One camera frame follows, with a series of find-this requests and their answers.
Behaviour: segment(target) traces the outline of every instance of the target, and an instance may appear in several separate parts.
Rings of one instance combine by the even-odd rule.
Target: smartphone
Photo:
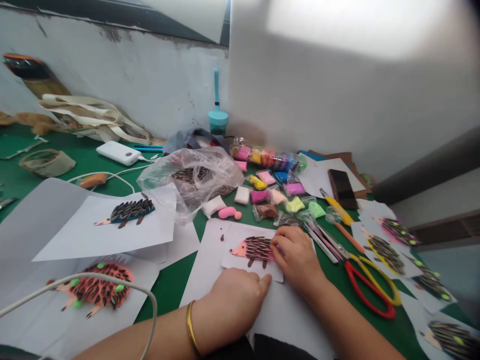
[[[349,175],[345,171],[328,170],[333,197],[344,209],[358,210],[359,205],[350,185]]]

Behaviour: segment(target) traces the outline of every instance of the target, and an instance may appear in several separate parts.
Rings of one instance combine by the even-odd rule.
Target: peeling wall
[[[73,94],[121,108],[157,138],[179,129],[209,128],[215,107],[228,107],[228,49],[72,18],[0,7],[0,52],[38,58]],[[21,79],[0,66],[0,111],[52,115]]]

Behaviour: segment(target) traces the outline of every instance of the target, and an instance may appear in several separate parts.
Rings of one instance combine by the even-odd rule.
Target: green table
[[[22,125],[0,127],[0,135],[17,136],[22,138],[33,137],[30,128]],[[59,132],[52,132],[44,136],[44,138],[50,142],[35,147],[33,150],[31,150],[31,152],[44,149],[62,150],[77,162],[75,168],[73,168],[70,172],[59,176],[59,178],[62,180],[69,180],[86,173],[100,171],[118,173],[122,170],[128,169],[127,166],[121,165],[118,162],[98,154],[95,151],[95,148],[100,145],[98,141],[89,138],[77,138],[74,135]],[[4,141],[4,144],[2,144],[1,141],[2,138],[0,137],[0,149],[2,149],[2,151],[5,150],[5,148],[2,147],[12,146],[11,141]],[[12,151],[10,152],[14,153],[16,150],[17,148],[14,149],[12,146]],[[11,160],[0,160],[0,183],[4,184],[4,186],[0,187],[0,191],[3,191],[4,198],[18,197],[22,199],[42,182],[42,179],[36,175],[19,167],[19,160],[24,155],[25,154],[18,155]],[[144,162],[138,162],[133,166],[140,167],[144,165]],[[248,165],[248,174],[252,174],[257,170],[258,169],[253,165]],[[121,176],[130,184],[132,184],[137,191],[140,191],[141,189],[136,183],[140,173],[141,170],[138,170],[127,172]],[[115,178],[109,180],[105,185],[98,186],[96,191],[102,194],[119,197],[126,196],[131,193],[131,189],[126,184]],[[227,206],[235,206],[238,210],[242,211],[243,216],[240,222],[268,229],[275,229],[272,221],[269,219],[264,219],[260,223],[257,223],[253,218],[251,205],[245,206],[237,203],[234,204],[234,196],[235,192],[227,196],[224,201]],[[328,206],[327,202],[323,199],[319,199],[318,202],[324,208]],[[13,210],[15,206],[16,204],[12,204],[0,211],[0,222]],[[358,220],[358,213],[356,211],[349,211],[349,213],[354,220]],[[193,224],[200,240],[204,234],[206,223],[207,218],[200,211],[193,220]],[[325,227],[325,229],[330,232],[330,234],[334,236],[348,251],[354,254],[358,253],[335,226],[327,223],[323,218],[319,220],[319,223]],[[407,359],[427,359],[417,342],[412,324],[410,323],[410,320],[408,319],[404,309],[402,307],[396,308],[397,315],[394,320],[386,320],[375,315],[364,305],[364,303],[355,293],[355,290],[353,289],[347,273],[345,272],[345,269],[343,269],[343,266],[333,265],[318,247],[318,245],[315,244],[315,246],[317,248],[318,259],[326,276],[332,283],[335,284],[338,289],[340,289],[343,295],[353,304],[353,306]],[[175,264],[163,269],[158,275],[158,279],[151,290],[155,294],[158,301],[159,315],[168,313],[178,308],[196,255],[197,253],[193,253],[185,257]],[[375,271],[373,272],[373,275],[385,289],[388,288],[386,282],[380,275],[377,275]],[[374,305],[379,307],[384,306],[380,300],[373,296],[370,289],[363,285],[361,281],[359,281],[359,284],[362,291],[364,291],[367,298]],[[396,280],[395,284],[399,290],[411,295],[411,293],[401,282]],[[465,316],[465,314],[456,304],[450,305],[444,310],[444,312],[462,322],[465,322],[466,324],[472,325],[471,321]],[[140,322],[151,317],[152,304],[150,299],[147,299],[136,318],[136,322]]]

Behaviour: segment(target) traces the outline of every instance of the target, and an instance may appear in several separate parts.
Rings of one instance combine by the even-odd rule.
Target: gold bracelet
[[[199,346],[197,345],[197,341],[195,340],[195,335],[194,335],[194,328],[192,326],[192,305],[194,304],[195,300],[192,300],[188,304],[188,308],[186,310],[186,326],[188,327],[188,334],[190,335],[190,340],[193,345],[193,349],[195,350],[195,354],[199,357],[202,358],[202,355],[200,354],[199,351]]]

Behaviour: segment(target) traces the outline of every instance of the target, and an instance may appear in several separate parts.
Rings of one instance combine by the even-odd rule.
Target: hedgehog leg
[[[77,298],[76,298],[76,297],[72,297],[70,300],[68,300],[68,302],[66,303],[66,305],[61,308],[60,311],[63,312],[63,311],[65,311],[65,310],[67,310],[69,307],[71,307],[71,306],[74,304],[75,301],[77,301]]]
[[[136,221],[136,224],[137,224],[137,225],[140,225],[140,224],[142,223],[142,221],[144,220],[144,217],[145,217],[145,216],[143,216],[143,215],[140,216],[140,217],[138,218],[138,220]]]
[[[100,310],[103,309],[103,306],[101,305],[97,305],[93,308],[93,310],[91,312],[88,313],[88,315],[86,316],[87,319],[90,319],[93,315],[95,315],[96,313],[98,313]]]

